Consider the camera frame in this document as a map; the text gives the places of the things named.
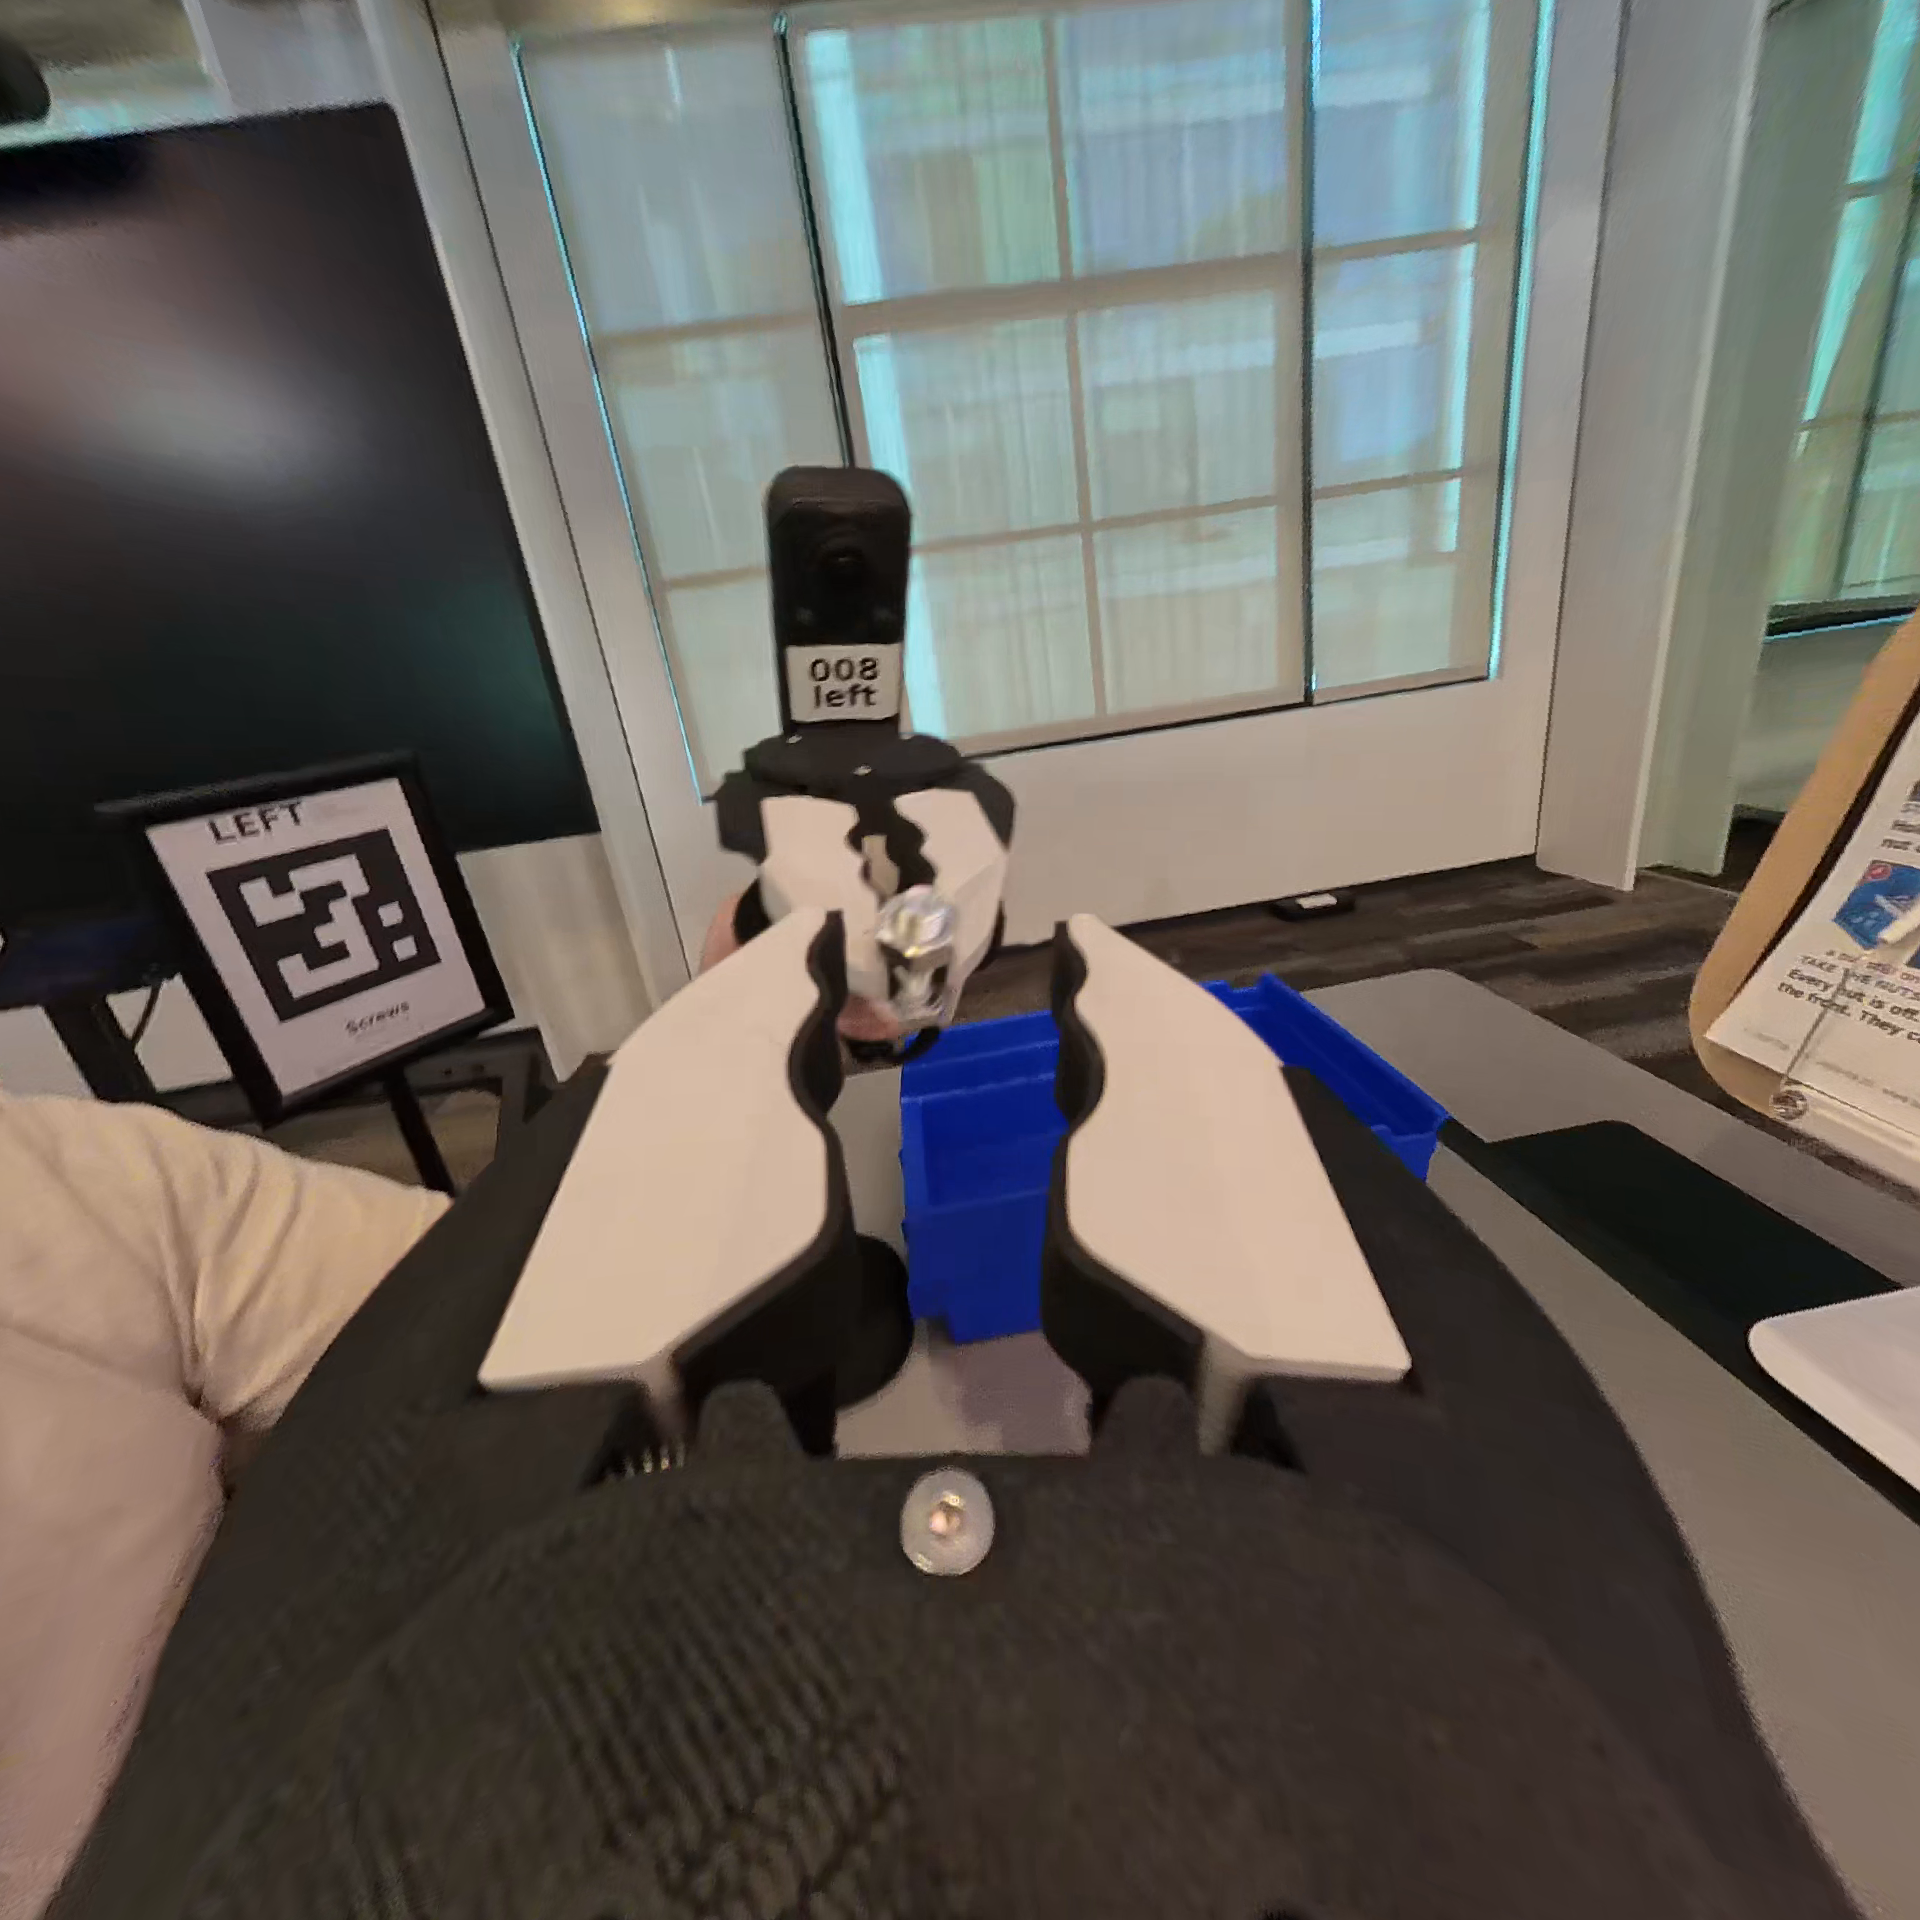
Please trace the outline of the printed instruction sheet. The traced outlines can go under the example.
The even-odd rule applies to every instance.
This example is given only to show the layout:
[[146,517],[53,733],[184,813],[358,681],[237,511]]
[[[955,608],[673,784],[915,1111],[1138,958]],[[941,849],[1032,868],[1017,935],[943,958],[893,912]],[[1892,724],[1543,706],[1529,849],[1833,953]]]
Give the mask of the printed instruction sheet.
[[1917,1187],[1917,735],[1706,1041],[1788,1130]]

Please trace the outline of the black mesh elbow pad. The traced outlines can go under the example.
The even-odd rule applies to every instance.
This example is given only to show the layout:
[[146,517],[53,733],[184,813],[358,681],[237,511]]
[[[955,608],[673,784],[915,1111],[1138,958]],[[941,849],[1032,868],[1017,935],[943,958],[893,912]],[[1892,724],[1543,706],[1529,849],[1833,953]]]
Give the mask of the black mesh elbow pad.
[[831,1360],[831,1404],[850,1410],[884,1392],[918,1341],[901,1255],[872,1236],[856,1238],[856,1300]]

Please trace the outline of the black framed marker sign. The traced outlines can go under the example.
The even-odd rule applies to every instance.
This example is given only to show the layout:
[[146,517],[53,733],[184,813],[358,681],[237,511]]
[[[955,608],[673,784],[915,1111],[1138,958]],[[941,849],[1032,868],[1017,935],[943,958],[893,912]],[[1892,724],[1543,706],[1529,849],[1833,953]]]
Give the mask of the black framed marker sign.
[[260,1125],[512,1019],[416,756],[95,804]]

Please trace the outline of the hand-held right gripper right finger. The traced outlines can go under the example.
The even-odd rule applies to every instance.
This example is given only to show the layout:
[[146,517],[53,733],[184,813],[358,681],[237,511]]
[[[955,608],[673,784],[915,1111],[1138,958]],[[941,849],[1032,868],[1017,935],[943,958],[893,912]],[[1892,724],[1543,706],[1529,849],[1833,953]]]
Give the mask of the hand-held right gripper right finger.
[[1097,919],[1054,929],[1041,1329],[1088,1385],[1410,1370],[1282,1062]]

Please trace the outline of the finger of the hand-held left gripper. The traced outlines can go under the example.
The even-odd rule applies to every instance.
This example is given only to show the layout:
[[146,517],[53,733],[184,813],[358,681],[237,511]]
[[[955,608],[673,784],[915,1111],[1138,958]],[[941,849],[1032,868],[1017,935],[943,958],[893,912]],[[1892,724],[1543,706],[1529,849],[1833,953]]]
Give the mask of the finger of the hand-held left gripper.
[[846,929],[875,929],[881,894],[869,878],[857,809],[846,801],[773,794],[756,804],[764,853],[756,902],[770,923],[795,912],[835,912]]
[[958,787],[912,789],[899,801],[899,817],[920,833],[918,859],[927,868],[927,878],[904,889],[930,885],[958,916],[946,977],[946,1022],[954,1022],[974,975],[1003,940],[1006,843],[978,796]]

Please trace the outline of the large dark wall screen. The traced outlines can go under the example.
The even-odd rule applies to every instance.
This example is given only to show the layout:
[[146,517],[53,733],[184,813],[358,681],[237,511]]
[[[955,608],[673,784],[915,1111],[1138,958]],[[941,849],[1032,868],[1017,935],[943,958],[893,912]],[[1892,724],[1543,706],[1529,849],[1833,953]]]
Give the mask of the large dark wall screen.
[[597,833],[398,117],[3,153],[3,930],[97,806],[416,759],[458,853]]

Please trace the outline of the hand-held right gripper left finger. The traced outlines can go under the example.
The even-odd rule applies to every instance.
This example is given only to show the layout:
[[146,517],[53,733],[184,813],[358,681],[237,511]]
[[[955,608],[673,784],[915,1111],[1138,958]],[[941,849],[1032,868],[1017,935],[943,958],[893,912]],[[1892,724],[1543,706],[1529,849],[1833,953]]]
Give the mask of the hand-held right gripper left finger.
[[732,1311],[829,1243],[846,929],[799,908],[612,1050],[477,1370],[486,1392],[693,1392]]

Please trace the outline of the black easel stand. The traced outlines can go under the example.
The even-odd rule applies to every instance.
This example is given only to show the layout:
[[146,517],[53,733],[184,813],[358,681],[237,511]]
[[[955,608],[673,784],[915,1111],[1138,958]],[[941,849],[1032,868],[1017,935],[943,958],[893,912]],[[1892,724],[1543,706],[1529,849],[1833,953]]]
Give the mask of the black easel stand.
[[136,1056],[136,1040],[122,1029],[106,997],[63,997],[43,1006],[43,1012],[92,1096],[155,1108],[210,1130],[254,1136],[275,1136],[330,1115],[381,1111],[398,1130],[403,1165],[427,1190],[446,1194],[460,1191],[460,1181],[434,1133],[427,1115],[430,1096],[489,1095],[499,1140],[532,1120],[557,1091],[557,1074],[538,1029],[519,1022],[474,1040],[440,1041],[403,1069],[386,1069],[352,1081],[344,1091],[326,1091],[277,1120],[260,1120],[235,1081],[155,1091]]

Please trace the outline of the white document stand with instructions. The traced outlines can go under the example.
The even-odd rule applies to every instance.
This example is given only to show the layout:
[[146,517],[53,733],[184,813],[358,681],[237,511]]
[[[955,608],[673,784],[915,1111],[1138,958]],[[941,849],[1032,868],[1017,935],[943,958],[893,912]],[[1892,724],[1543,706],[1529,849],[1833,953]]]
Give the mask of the white document stand with instructions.
[[[1719,1091],[1752,1115],[1769,1118],[1755,1105],[1761,1070],[1719,1056],[1706,1041],[1706,1027],[1752,975],[1769,939],[1810,902],[1837,835],[1857,823],[1867,787],[1909,733],[1917,735],[1917,619],[1906,619],[1867,665],[1691,990],[1691,1050]],[[1779,1287],[1779,1304],[1762,1306],[1742,1332],[1742,1357],[1793,1414],[1810,1414],[1813,1427],[1840,1439],[1906,1497],[1917,1492],[1917,1279],[1880,1292],[1837,1292],[1833,1283],[1793,1275]]]

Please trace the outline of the glass window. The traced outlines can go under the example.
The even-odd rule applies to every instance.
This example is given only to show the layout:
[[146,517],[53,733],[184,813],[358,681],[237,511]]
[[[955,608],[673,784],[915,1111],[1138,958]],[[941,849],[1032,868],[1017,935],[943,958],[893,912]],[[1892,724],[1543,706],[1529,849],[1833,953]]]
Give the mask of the glass window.
[[1818,269],[1802,419],[1771,542],[1769,629],[1917,602],[1917,4],[1800,4],[1853,73],[1802,264]]
[[1497,670],[1543,4],[585,4],[506,37],[699,789],[760,498],[912,502],[974,749]]

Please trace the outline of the blue plastic bin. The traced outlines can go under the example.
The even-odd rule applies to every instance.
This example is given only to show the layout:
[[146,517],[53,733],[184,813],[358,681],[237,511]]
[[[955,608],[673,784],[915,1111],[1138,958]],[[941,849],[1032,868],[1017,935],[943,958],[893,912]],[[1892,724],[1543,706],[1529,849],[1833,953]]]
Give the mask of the blue plastic bin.
[[[1277,977],[1205,988],[1279,1064],[1326,1086],[1417,1178],[1450,1115]],[[964,1022],[901,1069],[906,1300],[954,1347],[1038,1332],[1041,1236],[1065,1120],[1052,1012]]]

